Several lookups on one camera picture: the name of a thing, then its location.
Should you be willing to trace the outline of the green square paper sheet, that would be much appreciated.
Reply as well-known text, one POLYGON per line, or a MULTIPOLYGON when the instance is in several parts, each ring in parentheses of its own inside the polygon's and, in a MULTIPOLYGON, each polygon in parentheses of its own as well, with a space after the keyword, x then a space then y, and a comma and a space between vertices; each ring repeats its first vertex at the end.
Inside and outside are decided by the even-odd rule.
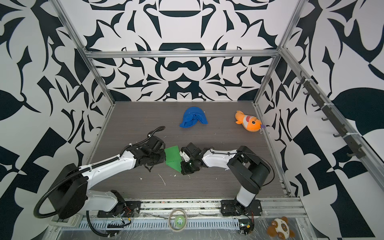
POLYGON ((181 162, 182 158, 180 156, 180 149, 178 146, 172 146, 169 148, 165 149, 165 154, 166 154, 166 165, 175 171, 181 173, 182 168, 181 168, 181 162))

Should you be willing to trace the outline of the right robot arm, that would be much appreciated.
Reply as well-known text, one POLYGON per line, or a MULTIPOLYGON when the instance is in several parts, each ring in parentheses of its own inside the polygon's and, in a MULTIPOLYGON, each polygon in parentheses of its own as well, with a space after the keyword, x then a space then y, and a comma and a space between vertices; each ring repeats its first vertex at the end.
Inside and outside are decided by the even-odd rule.
POLYGON ((243 208, 251 205, 262 187, 267 185, 268 176, 275 173, 267 161, 246 146, 240 146, 237 150, 218 151, 213 148, 201 150, 189 143, 181 148, 180 156, 183 175, 198 172, 201 168, 230 170, 241 185, 235 202, 243 208))

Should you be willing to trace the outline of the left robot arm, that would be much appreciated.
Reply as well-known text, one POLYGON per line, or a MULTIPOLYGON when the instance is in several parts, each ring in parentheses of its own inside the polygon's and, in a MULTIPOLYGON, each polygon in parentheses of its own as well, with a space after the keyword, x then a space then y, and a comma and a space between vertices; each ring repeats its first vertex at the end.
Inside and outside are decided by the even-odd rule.
POLYGON ((155 165, 165 162, 165 146, 160 138, 151 136, 142 143, 128 145, 118 155, 106 160, 80 167, 65 166, 36 203, 34 217, 45 219, 57 215, 60 219, 68 219, 87 211, 102 211, 114 217, 124 214, 127 204, 118 191, 100 192, 92 188, 140 166, 151 171, 155 165))

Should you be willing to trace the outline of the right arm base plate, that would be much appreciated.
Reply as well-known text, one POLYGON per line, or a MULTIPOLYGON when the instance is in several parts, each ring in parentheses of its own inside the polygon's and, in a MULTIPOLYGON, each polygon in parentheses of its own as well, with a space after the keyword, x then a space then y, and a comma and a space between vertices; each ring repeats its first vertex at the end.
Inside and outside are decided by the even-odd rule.
POLYGON ((231 216, 261 216, 262 206, 260 200, 253 200, 248 207, 244 207, 237 200, 221 200, 221 214, 231 216))

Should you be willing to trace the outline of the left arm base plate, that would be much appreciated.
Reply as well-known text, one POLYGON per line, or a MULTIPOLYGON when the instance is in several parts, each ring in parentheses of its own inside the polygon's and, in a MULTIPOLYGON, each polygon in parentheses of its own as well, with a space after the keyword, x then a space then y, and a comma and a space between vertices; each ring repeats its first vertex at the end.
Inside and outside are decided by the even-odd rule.
POLYGON ((99 211, 98 218, 129 218, 134 214, 139 213, 141 210, 141 201, 126 201, 123 203, 117 203, 117 205, 109 212, 99 211))

